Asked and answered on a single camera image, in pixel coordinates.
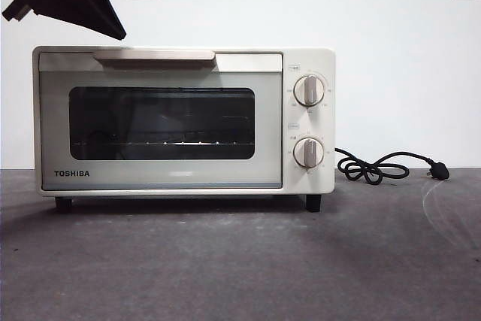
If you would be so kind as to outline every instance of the cream toaster oven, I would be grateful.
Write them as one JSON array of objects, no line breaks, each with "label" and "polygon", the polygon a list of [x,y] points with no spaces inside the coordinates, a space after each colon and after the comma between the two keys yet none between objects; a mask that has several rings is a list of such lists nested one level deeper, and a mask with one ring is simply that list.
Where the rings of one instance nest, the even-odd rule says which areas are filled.
[{"label": "cream toaster oven", "polygon": [[321,48],[38,47],[38,191],[79,197],[334,189],[335,57]]}]

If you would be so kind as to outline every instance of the black power cord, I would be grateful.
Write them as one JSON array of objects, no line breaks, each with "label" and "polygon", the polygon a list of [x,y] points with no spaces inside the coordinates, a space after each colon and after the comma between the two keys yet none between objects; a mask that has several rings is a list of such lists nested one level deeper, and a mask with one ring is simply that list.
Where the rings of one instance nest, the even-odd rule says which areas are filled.
[{"label": "black power cord", "polygon": [[[366,182],[373,186],[381,184],[384,178],[400,180],[409,176],[408,167],[404,165],[399,165],[397,163],[384,163],[386,160],[396,156],[408,156],[421,159],[431,166],[431,169],[429,171],[434,179],[447,180],[449,178],[449,171],[444,163],[435,162],[428,157],[420,156],[419,154],[411,152],[390,153],[383,158],[379,158],[375,163],[368,163],[366,161],[363,161],[362,159],[359,159],[353,154],[340,148],[336,148],[336,152],[342,153],[346,156],[346,158],[343,158],[339,161],[339,163],[337,164],[337,168],[339,169],[339,171],[343,172],[346,175],[346,178],[348,180],[358,180],[359,178],[364,176]],[[401,170],[402,173],[392,174],[383,171],[381,168],[395,168]]]}]

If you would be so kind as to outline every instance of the temperature dial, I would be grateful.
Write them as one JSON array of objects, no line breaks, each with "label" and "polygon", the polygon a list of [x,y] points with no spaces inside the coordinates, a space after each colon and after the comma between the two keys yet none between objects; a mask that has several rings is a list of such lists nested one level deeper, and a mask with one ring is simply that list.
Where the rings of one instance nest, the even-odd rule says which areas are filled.
[{"label": "temperature dial", "polygon": [[308,75],[295,84],[294,97],[303,106],[313,107],[324,97],[324,85],[315,75]]},{"label": "temperature dial", "polygon": [[322,162],[324,148],[314,138],[301,139],[294,147],[295,161],[305,168],[315,168]]}]

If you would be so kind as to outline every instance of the black foot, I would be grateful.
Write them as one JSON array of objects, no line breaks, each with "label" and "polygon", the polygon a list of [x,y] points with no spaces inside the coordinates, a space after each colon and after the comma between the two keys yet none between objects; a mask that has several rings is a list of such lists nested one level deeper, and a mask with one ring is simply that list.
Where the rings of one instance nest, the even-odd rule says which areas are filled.
[{"label": "black foot", "polygon": [[306,195],[306,210],[312,213],[321,211],[322,195]]},{"label": "black foot", "polygon": [[55,209],[58,213],[70,213],[72,211],[72,198],[55,197]]}]

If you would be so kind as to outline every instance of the gray surface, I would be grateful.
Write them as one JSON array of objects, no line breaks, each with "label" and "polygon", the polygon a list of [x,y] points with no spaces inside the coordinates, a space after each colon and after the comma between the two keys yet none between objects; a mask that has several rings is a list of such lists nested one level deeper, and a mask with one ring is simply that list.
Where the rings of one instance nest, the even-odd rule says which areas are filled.
[{"label": "gray surface", "polygon": [[2,320],[479,320],[481,169],[300,198],[79,200],[3,171]]}]

